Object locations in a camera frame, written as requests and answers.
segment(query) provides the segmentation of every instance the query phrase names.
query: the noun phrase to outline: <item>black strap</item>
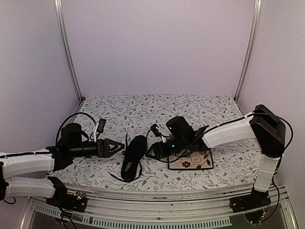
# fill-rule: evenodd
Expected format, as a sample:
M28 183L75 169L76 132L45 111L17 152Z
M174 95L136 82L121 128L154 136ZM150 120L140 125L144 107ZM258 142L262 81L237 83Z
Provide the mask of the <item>black strap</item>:
M108 172L108 173L110 174L110 176L112 176L113 178L116 178L117 180L119 180L119 181L121 181L121 182L130 183L130 182L133 182L133 181L135 181L135 180L139 179L139 178L140 178L140 176L142 175L142 170L143 170L143 167L142 167L142 165L141 165L141 163L140 163L140 162L139 162L139 164L140 164L140 172L139 172L138 177L137 177L137 178L135 178L135 179L133 179L133 180L130 180L130 181L122 180L122 179L120 179L120 178L117 178L115 175L111 174L110 172Z

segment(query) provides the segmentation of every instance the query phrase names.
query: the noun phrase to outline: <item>vertical metal beam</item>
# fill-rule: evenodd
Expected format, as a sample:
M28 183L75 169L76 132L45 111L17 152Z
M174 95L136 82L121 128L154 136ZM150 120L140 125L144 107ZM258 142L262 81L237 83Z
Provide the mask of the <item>vertical metal beam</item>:
M247 72L248 72L248 68L249 68L249 64L250 64L250 59L251 59L254 41L255 41L255 37L256 37L256 32L257 32L257 28L258 28L259 16L260 16L260 12L261 12L261 5L262 5L262 0L255 0L253 17L252 17L252 25L251 25L251 33L250 33L250 38L249 38L249 42L248 42L247 53L246 53L246 57L244 59L242 72L241 72L239 82L237 85L237 89L235 92L235 96L234 96L234 100L236 101L237 104L238 104L240 96L242 94L244 82L246 80L246 76L247 76Z
M61 41L62 41L62 45L63 45L64 51L65 51L67 64L68 64L68 68L70 71L70 76L72 79L73 87L74 87L75 93L77 95L77 98L81 102L82 94L81 94L80 85L79 85L77 77L76 77L76 73L75 73L75 69L74 69L74 65L73 65L73 61L72 61L72 55L71 55L70 48L69 48L66 27L65 27L65 22L64 22L64 18L63 18L61 0L54 0L54 3L55 3L57 22L58 22L59 30L61 33Z

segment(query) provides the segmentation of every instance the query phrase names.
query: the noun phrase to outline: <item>white wall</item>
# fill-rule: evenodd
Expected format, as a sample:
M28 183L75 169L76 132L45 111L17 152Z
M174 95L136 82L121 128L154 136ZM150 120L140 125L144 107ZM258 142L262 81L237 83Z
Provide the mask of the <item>white wall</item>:
M0 1L0 50L0 152L53 145L77 106L54 2ZM0 202L0 228L18 228L24 204Z
M254 0L65 0L84 95L233 95Z
M265 104L291 122L295 138L279 177L300 228L305 224L305 1L263 1L254 52L240 100L243 112Z

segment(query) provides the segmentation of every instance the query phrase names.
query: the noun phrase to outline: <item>floral pattern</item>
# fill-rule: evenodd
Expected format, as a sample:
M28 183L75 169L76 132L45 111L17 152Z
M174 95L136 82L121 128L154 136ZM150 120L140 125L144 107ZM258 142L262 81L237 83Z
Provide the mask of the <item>floral pattern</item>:
M153 124L169 134L165 124L172 117L183 116L194 129L233 120L242 114L232 97L202 95L125 95L90 96L83 100L81 112L95 120L107 120L102 138L124 143L136 135L146 135ZM75 122L90 134L94 125L80 115ZM149 146L160 141L149 135ZM239 140L211 150L214 169L197 171L169 170L166 163L144 157L142 176L131 183L123 183L108 172L120 177L124 156L122 152L110 158L77 158L64 170L52 172L62 182L101 189L171 191L230 187L253 183L261 154L253 139Z

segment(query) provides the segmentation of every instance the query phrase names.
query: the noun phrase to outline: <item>shoelace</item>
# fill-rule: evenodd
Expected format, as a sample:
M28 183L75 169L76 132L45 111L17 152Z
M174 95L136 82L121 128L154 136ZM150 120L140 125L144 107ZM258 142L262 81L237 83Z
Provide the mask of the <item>shoelace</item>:
M127 134L126 134L126 137L125 137L125 144L126 144L126 149L127 149L127 148L128 148ZM117 179L117 180L119 180L119 181L121 181L121 182L130 183L130 182L133 182L133 181L137 180L137 179L140 178L140 176L142 175L143 167L142 167L142 165L141 165L140 162L139 162L139 164L140 164L140 172L139 172L138 177L135 178L135 179L133 179L133 180L130 180L130 181L126 181L126 180L120 179L120 178L116 177L115 175L111 174L110 172L108 172L108 173L109 173L110 176L112 176L113 178L115 178L115 179Z

